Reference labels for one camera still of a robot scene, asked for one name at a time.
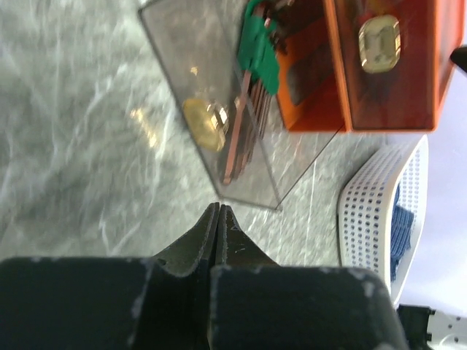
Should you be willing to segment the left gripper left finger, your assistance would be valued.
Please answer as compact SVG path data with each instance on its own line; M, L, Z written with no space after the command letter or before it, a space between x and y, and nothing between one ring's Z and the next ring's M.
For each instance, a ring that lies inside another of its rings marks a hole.
M220 206L153 257L1 263L3 349L208 349Z

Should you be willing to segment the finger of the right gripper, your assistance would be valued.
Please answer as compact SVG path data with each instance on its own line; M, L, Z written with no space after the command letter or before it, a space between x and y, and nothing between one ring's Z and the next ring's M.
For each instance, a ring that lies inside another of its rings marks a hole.
M454 65L461 69L465 74L467 74L467 46L462 45L456 47L451 55L450 60Z

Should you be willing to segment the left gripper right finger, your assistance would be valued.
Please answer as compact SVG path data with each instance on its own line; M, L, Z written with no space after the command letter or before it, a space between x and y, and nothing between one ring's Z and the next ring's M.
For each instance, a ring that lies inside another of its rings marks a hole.
M241 264L211 270L211 349L406 349L385 283L362 268Z

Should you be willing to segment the green hex key set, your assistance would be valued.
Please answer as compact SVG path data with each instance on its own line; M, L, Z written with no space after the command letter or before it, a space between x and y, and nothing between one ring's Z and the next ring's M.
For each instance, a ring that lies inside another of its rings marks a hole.
M255 145L264 137L271 99L279 90L277 53L286 53L280 12L292 1L249 1L245 7L237 61L242 72L240 90L219 159L220 181L229 185L251 162Z

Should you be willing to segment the orange drawer cabinet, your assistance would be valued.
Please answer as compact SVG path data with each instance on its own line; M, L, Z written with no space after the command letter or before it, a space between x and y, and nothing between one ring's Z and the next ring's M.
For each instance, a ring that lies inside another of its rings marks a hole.
M433 131L464 1L287 1L277 102L294 132Z

